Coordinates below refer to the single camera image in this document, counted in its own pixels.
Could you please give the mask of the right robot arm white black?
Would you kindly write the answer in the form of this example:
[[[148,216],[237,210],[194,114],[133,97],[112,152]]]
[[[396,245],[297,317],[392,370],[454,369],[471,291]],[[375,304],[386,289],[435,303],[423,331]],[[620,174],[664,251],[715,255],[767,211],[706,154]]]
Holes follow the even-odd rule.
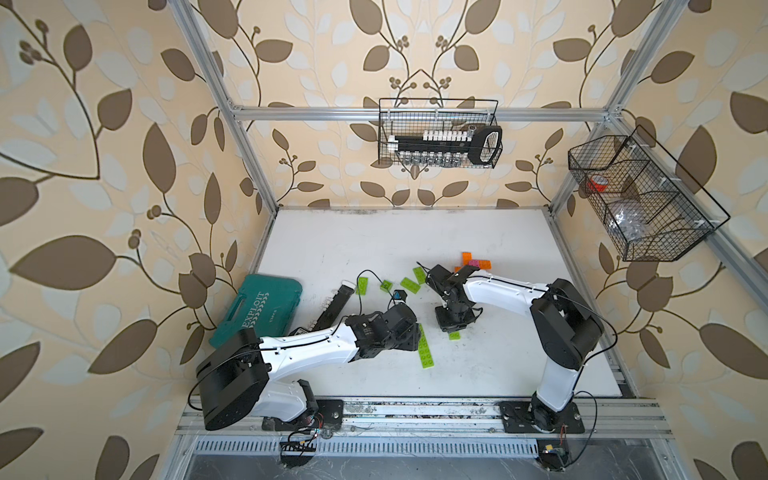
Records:
[[[604,334],[601,317],[570,281],[558,278],[549,284],[529,283],[471,265],[455,272],[436,265],[427,270],[426,284],[442,300],[435,314],[446,333],[474,323],[485,305],[532,321],[547,362],[531,397],[531,409],[550,416],[566,410],[589,355]]]

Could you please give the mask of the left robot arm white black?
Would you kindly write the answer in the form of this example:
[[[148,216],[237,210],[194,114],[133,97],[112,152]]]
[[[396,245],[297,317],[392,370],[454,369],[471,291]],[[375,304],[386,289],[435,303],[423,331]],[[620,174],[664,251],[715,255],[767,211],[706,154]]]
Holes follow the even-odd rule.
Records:
[[[204,428],[222,430],[251,414],[301,423],[319,407],[306,380],[288,377],[383,351],[413,352],[420,338],[417,317],[404,303],[294,336],[261,338],[252,328],[241,329],[196,368]]]

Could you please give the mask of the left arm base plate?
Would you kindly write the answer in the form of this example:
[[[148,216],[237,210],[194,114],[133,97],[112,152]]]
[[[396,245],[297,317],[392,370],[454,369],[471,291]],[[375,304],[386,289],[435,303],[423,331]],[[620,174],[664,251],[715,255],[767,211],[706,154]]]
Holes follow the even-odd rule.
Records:
[[[264,417],[261,428],[269,432],[294,432],[300,429],[319,429],[324,433],[335,433],[341,429],[344,419],[344,401],[320,399],[307,411],[290,422],[273,417]]]

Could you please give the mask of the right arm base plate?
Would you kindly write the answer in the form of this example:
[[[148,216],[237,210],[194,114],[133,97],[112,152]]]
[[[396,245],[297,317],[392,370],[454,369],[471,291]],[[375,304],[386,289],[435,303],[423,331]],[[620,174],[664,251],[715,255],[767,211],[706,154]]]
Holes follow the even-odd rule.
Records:
[[[508,400],[497,404],[508,434],[583,434],[586,431],[577,405],[570,401],[554,411],[538,399]]]

